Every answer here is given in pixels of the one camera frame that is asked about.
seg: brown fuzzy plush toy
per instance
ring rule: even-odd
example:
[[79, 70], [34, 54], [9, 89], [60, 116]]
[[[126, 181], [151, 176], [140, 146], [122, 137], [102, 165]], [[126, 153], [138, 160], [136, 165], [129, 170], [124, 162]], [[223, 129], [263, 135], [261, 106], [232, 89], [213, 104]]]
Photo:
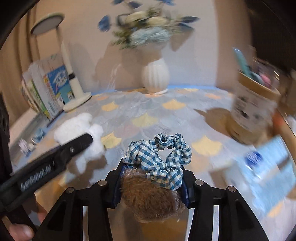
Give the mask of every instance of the brown fuzzy plush toy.
[[157, 187], [135, 170], [127, 170], [123, 175], [121, 193], [139, 222], [164, 220], [185, 209], [178, 191]]

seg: white fluffy plush toy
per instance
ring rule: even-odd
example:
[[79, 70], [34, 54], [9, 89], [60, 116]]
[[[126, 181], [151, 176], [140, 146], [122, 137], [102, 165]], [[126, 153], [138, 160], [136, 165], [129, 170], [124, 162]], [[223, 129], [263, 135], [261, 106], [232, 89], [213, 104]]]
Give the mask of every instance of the white fluffy plush toy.
[[100, 125], [92, 124], [92, 119], [91, 114], [82, 113], [65, 121], [54, 132], [54, 140], [60, 145], [85, 133], [92, 136], [92, 144], [76, 159], [76, 166], [80, 174], [85, 172], [87, 162], [99, 159], [104, 153], [104, 146], [101, 143], [103, 128]]

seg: metal screw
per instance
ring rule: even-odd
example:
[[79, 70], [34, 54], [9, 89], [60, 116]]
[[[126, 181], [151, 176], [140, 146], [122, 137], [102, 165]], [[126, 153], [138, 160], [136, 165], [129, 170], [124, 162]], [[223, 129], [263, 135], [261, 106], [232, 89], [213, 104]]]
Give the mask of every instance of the metal screw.
[[196, 180], [195, 184], [198, 186], [202, 186], [204, 184], [204, 182], [202, 180]]
[[231, 192], [235, 192], [237, 189], [234, 186], [229, 186], [228, 190]]
[[74, 192], [74, 188], [71, 187], [66, 189], [66, 193], [70, 194], [72, 192]]
[[98, 184], [102, 187], [102, 186], [105, 186], [107, 184], [107, 181], [106, 180], [100, 180], [98, 182]]

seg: blue flower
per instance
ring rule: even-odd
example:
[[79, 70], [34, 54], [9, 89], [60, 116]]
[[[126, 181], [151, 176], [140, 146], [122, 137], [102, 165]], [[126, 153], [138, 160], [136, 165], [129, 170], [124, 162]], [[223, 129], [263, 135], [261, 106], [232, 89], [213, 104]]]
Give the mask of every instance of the blue flower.
[[110, 30], [110, 17], [108, 15], [103, 17], [101, 19], [101, 21], [99, 21], [98, 27], [102, 32], [109, 31]]
[[113, 0], [113, 4], [116, 5], [116, 4], [119, 4], [119, 3], [122, 3], [124, 0]]
[[192, 31], [194, 30], [193, 27], [189, 26], [186, 23], [178, 23], [178, 25], [180, 26], [181, 31], [185, 32], [185, 31]]
[[174, 6], [175, 5], [175, 3], [173, 3], [173, 0], [157, 0], [157, 1], [163, 2], [163, 3], [165, 3], [167, 5], [170, 5], [170, 6]]
[[128, 5], [129, 5], [131, 8], [133, 8], [133, 9], [142, 6], [141, 3], [138, 3], [138, 2], [136, 2], [136, 1], [131, 1], [131, 2], [128, 3]]
[[183, 23], [193, 23], [193, 22], [197, 22], [199, 19], [200, 18], [188, 16], [188, 17], [182, 17], [181, 22], [183, 22]]

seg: blue label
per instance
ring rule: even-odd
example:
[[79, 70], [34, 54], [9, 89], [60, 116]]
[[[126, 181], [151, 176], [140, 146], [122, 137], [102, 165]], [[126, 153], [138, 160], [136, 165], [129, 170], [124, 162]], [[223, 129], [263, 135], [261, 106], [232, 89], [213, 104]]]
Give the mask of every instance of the blue label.
[[262, 156], [257, 151], [253, 151], [251, 153], [248, 153], [245, 159], [249, 167], [254, 167], [260, 164], [260, 162], [262, 161]]
[[47, 76], [55, 94], [57, 94], [64, 85], [69, 84], [68, 74], [64, 65], [47, 73]]

